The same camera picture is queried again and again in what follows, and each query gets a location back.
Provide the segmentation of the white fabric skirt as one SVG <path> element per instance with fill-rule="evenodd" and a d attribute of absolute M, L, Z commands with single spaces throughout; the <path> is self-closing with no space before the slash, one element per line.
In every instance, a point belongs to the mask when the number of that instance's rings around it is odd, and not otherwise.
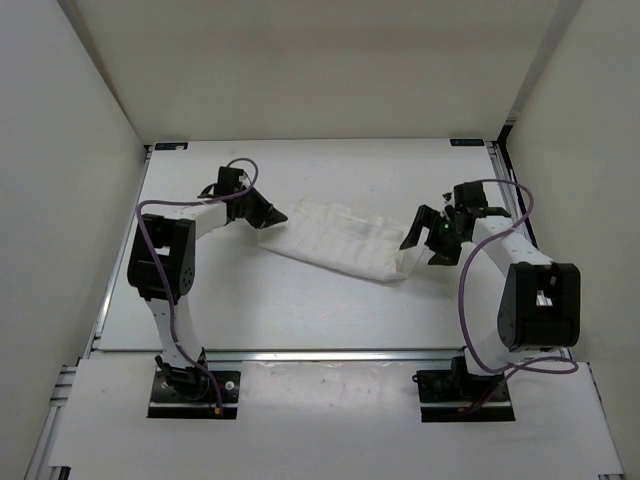
<path fill-rule="evenodd" d="M 424 250 L 402 250 L 409 228 L 392 218 L 339 204 L 301 199 L 288 220 L 268 227 L 258 246 L 287 258 L 378 282 L 403 281 Z"/>

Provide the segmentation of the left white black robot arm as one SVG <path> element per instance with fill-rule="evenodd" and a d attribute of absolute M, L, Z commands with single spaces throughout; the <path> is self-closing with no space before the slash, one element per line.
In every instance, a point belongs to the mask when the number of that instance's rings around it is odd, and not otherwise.
<path fill-rule="evenodd" d="M 216 195 L 212 185 L 193 201 L 143 201 L 135 216 L 127 280 L 155 320 L 162 346 L 155 357 L 157 367 L 168 386 L 186 399 L 208 399 L 220 410 L 221 386 L 196 339 L 189 307 L 196 242 L 238 219 L 263 230 L 288 217 L 254 188 Z"/>

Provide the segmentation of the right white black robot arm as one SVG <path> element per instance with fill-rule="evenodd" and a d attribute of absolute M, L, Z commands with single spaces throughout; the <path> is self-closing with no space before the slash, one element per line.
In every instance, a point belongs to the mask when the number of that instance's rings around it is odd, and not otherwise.
<path fill-rule="evenodd" d="M 457 309 L 466 365 L 450 373 L 449 387 L 464 400 L 484 389 L 485 376 L 518 371 L 560 375 L 577 369 L 559 352 L 579 339 L 581 273 L 522 235 L 518 228 L 526 219 L 490 205 L 485 184 L 476 180 L 454 186 L 440 210 L 419 206 L 400 245 L 406 250 L 423 242 L 433 254 L 430 264 L 462 267 Z M 476 340 L 466 319 L 465 294 L 471 263 L 480 253 L 498 268 L 504 286 L 495 327 Z"/>

